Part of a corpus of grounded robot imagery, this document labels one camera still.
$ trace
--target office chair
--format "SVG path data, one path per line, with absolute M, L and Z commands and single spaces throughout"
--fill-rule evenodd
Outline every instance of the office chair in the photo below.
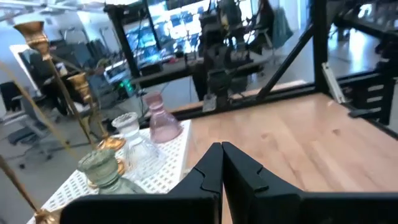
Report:
M 22 129 L 14 131 L 8 135 L 7 139 L 10 144 L 14 146 L 16 146 L 18 143 L 30 146 L 30 148 L 24 153 L 23 161 L 19 164 L 21 169 L 25 169 L 27 153 L 29 151 L 37 151 L 38 154 L 43 154 L 46 160 L 49 160 L 52 158 L 52 155 L 49 153 L 46 147 L 43 147 L 43 144 L 54 145 L 58 142 L 44 142 L 43 139 L 50 134 L 49 129 L 43 122 L 41 122 L 33 106 L 26 98 L 21 97 L 21 105 L 24 113 L 16 118 L 11 119 L 10 121 L 5 121 L 4 125 L 6 126 L 12 123 L 19 123 L 21 126 L 23 126 Z

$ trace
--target glass bottle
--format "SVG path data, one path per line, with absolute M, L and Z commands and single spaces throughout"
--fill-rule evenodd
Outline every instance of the glass bottle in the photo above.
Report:
M 182 132 L 180 123 L 163 107 L 160 92 L 155 91 L 144 96 L 150 111 L 150 139 L 156 143 L 164 143 L 176 138 Z
M 78 163 L 78 171 L 98 187 L 99 194 L 144 194 L 135 183 L 120 177 L 114 150 L 91 151 Z
M 141 180 L 158 172 L 166 163 L 164 153 L 149 139 L 139 132 L 138 115 L 126 113 L 114 119 L 112 125 L 127 140 L 124 148 L 126 177 Z

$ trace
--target white lattice tray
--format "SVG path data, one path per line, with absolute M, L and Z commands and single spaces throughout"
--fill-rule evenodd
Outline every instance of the white lattice tray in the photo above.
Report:
M 185 160 L 187 157 L 188 140 L 190 137 L 191 121 L 182 121 L 183 132 L 175 139 L 158 144 L 159 149 L 166 156 L 166 163 L 154 175 L 137 180 L 135 183 L 142 187 L 148 194 L 166 194 L 175 187 L 183 176 Z M 149 129 L 140 130 L 141 134 L 149 138 Z M 116 157 L 122 157 L 122 150 Z M 95 194 L 96 191 L 87 186 L 84 173 L 75 170 L 61 187 L 44 203 L 42 208 L 54 210 L 60 208 L 78 197 Z M 27 224 L 34 224 L 31 218 Z

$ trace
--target gray floor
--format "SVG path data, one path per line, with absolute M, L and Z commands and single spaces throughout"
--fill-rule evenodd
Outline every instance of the gray floor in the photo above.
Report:
M 277 55 L 287 55 L 294 47 L 300 34 L 295 34 L 277 52 Z M 360 32 L 352 32 L 349 42 L 338 43 L 335 38 L 329 41 L 330 46 L 330 65 L 336 76 L 346 75 L 353 72 L 360 72 L 373 68 L 378 61 L 378 56 L 374 54 L 374 47 L 377 41 L 372 37 Z M 313 56 L 312 42 L 302 50 L 292 66 L 280 79 L 280 83 L 291 82 L 294 80 L 313 81 Z M 270 63 L 264 70 L 263 77 L 251 75 L 248 77 L 248 90 L 256 89 L 264 85 L 267 77 L 277 70 L 278 66 Z M 162 91 L 165 105 L 168 109 L 186 105 L 189 102 L 197 101 L 195 89 L 190 78 L 175 80 L 170 83 L 153 86 L 147 91 Z M 125 110 L 139 111 L 139 101 L 131 100 L 121 105 Z M 391 128 L 398 131 L 398 102 L 394 103 L 392 110 Z M 0 154 L 6 158 L 21 155 L 26 148 L 21 146 L 11 146 L 4 139 L 10 132 L 17 130 L 18 125 L 0 127 Z M 84 135 L 78 125 L 70 121 L 61 121 L 57 124 L 57 129 L 68 138 L 72 143 L 85 142 Z M 18 178 L 26 186 L 27 191 L 33 196 L 39 205 L 42 205 L 62 184 L 63 181 L 76 169 L 77 159 L 85 155 L 90 148 L 87 146 L 72 149 L 77 158 L 73 158 L 65 150 L 57 151 L 53 154 L 53 159 L 43 162 L 40 158 L 31 159 L 27 169 L 20 170 L 18 163 L 20 159 L 9 159 L 9 164 L 15 170 Z M 31 216 L 32 210 L 23 201 L 15 188 L 7 180 L 5 175 L 0 172 L 0 218 L 10 224 L 25 223 Z

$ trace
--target wooden tabletop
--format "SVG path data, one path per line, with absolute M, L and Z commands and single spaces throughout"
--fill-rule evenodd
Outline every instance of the wooden tabletop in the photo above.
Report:
M 322 94 L 192 120 L 192 167 L 229 141 L 305 191 L 398 191 L 398 142 Z M 223 223 L 231 223 L 224 195 Z

